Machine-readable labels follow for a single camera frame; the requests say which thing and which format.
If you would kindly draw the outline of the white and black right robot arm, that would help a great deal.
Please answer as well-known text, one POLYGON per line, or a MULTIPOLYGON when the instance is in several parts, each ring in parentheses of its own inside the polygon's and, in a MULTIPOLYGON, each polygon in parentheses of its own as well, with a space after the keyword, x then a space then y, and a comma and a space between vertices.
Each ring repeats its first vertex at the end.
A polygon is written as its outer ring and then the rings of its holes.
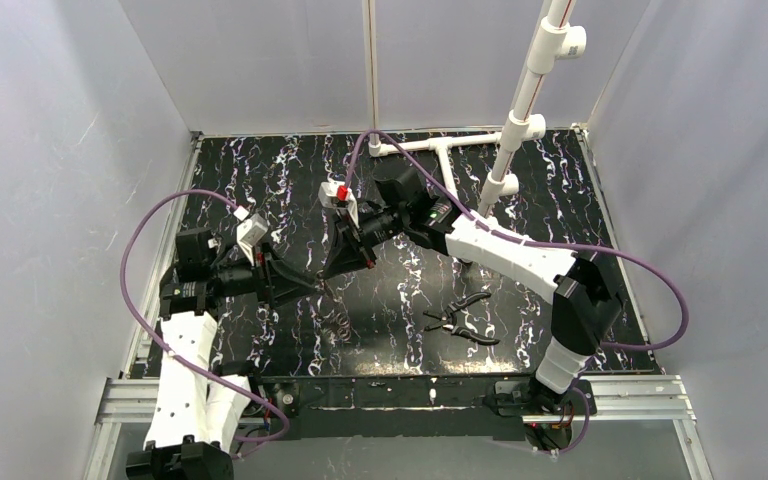
POLYGON ((530 246, 475 213, 462 212, 452 200, 431 194, 410 167, 380 166, 375 185, 383 202, 362 212, 344 183, 321 183, 319 201, 334 212, 323 277, 373 267, 374 248, 404 234, 419 247, 514 280, 551 307, 550 344, 533 383, 541 393, 565 394, 623 311, 621 281, 609 258, 599 252, 530 246))

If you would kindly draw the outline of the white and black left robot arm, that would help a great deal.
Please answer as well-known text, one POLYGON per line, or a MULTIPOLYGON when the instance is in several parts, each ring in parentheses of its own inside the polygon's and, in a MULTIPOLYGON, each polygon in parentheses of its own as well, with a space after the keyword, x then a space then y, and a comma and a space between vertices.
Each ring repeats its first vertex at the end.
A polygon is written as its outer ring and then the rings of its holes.
POLYGON ((212 368, 222 300, 253 293, 276 307, 311 295, 313 278, 293 270, 266 241, 262 220, 236 229, 242 258, 227 262, 207 228, 177 234, 177 258, 159 286, 157 336, 163 351, 152 422, 140 450, 127 456, 130 479, 231 479, 235 434, 252 403, 269 406, 250 361, 212 368))

